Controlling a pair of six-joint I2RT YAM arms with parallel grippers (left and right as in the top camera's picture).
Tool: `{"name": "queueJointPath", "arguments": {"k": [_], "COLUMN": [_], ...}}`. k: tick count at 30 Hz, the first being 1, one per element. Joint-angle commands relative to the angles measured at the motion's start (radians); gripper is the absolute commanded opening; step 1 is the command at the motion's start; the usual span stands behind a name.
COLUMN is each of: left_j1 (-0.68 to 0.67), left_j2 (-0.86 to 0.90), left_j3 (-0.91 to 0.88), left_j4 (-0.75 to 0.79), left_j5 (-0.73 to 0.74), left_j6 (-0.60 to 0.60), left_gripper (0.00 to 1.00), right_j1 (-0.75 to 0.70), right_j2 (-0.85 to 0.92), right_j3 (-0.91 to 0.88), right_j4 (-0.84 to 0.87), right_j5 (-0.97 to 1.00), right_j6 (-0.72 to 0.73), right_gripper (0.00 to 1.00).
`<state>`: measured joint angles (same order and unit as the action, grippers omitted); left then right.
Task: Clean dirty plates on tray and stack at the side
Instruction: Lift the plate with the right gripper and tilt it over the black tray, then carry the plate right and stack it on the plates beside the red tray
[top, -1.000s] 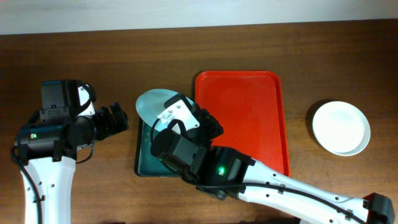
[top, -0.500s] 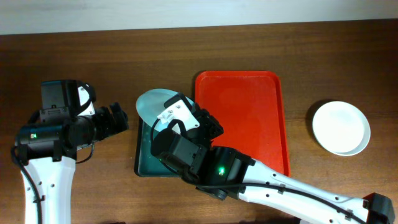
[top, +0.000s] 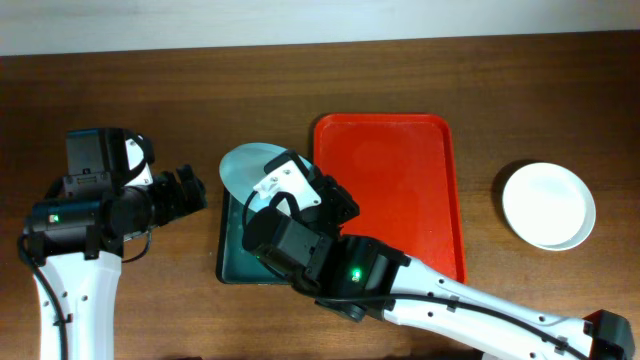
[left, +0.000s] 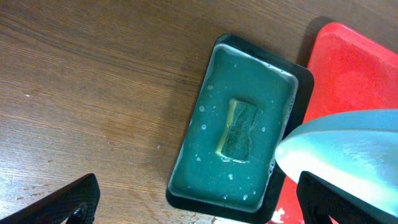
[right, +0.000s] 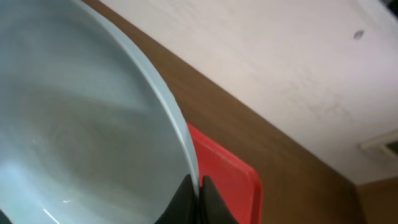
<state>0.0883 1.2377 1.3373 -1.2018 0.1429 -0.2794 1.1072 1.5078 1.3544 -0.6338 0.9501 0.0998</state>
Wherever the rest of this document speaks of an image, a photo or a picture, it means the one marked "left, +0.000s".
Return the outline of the yellow green sponge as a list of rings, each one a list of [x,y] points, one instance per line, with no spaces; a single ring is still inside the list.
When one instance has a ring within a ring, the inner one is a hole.
[[[217,155],[226,161],[248,161],[252,144],[251,133],[263,113],[257,106],[231,99],[225,129],[216,148]]]

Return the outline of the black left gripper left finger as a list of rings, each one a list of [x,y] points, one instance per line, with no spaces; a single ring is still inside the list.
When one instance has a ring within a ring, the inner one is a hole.
[[[1,219],[1,223],[93,223],[99,200],[100,188],[96,176],[86,174]]]

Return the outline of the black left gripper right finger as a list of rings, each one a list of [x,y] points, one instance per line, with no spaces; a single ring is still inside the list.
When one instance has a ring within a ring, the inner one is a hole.
[[[386,213],[308,171],[300,174],[297,198],[305,223],[385,223]]]

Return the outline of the light blue plate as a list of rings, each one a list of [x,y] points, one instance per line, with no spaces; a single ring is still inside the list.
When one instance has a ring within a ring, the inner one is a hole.
[[[294,129],[275,149],[294,182],[309,171],[393,217],[397,216],[397,110],[323,116]]]

